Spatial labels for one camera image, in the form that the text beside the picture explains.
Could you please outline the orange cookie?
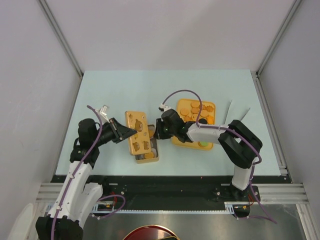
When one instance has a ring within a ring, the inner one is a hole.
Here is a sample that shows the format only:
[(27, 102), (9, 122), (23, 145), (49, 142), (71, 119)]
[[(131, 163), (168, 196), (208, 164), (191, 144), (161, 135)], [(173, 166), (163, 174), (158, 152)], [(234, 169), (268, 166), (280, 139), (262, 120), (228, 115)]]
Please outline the orange cookie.
[(153, 138), (154, 137), (154, 130), (152, 128), (148, 129), (149, 137)]
[(145, 159), (153, 159), (155, 157), (155, 154), (153, 152), (145, 153), (144, 158)]

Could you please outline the silver tin lid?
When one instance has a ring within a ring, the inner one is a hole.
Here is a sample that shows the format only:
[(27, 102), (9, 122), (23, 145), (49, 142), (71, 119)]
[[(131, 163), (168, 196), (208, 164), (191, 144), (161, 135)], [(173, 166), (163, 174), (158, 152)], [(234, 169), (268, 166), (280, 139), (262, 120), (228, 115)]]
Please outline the silver tin lid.
[(147, 115), (141, 111), (125, 112), (126, 126), (136, 131), (128, 138), (131, 155), (142, 155), (151, 152)]

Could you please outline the yellow cookie tin box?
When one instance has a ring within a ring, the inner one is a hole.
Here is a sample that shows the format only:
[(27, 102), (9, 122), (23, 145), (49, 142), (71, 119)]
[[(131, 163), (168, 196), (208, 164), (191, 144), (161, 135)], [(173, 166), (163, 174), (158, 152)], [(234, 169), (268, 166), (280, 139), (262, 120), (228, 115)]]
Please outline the yellow cookie tin box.
[(136, 155), (135, 160), (137, 164), (152, 163), (159, 160), (158, 143), (157, 139), (154, 137), (155, 130), (156, 128), (153, 124), (148, 125), (151, 152)]

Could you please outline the metal tongs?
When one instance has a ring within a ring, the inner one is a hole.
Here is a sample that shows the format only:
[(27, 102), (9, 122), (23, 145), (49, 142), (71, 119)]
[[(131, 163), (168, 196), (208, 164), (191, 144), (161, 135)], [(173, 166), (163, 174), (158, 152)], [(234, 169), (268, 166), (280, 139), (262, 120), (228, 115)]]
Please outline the metal tongs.
[(241, 105), (237, 101), (231, 100), (227, 107), (223, 123), (229, 124), (233, 120), (243, 121), (247, 114), (250, 112), (250, 110), (251, 107)]

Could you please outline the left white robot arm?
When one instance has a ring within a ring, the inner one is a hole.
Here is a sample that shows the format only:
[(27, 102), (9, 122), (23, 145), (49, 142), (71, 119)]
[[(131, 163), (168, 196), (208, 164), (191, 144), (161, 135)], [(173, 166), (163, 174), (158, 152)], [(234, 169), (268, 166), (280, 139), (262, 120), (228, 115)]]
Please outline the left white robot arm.
[(110, 196), (111, 188), (103, 182), (88, 182), (100, 154), (108, 142), (120, 143), (137, 131), (115, 118), (96, 123), (91, 118), (78, 124), (78, 138), (70, 154), (68, 174), (47, 216), (39, 217), (35, 228), (40, 240), (81, 240), (85, 222), (96, 202)]

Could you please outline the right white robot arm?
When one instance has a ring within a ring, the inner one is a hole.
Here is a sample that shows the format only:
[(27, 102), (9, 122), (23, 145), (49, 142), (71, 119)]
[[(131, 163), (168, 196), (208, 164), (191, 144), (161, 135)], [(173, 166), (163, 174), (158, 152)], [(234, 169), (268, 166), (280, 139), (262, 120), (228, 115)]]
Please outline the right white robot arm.
[(206, 142), (220, 145), (234, 164), (231, 196), (237, 201), (248, 196), (254, 166), (262, 162), (260, 150), (263, 143), (254, 133), (239, 120), (219, 126), (198, 121), (184, 122), (177, 111), (170, 107), (161, 107), (159, 110), (162, 114), (156, 120), (156, 139), (176, 137), (181, 143)]

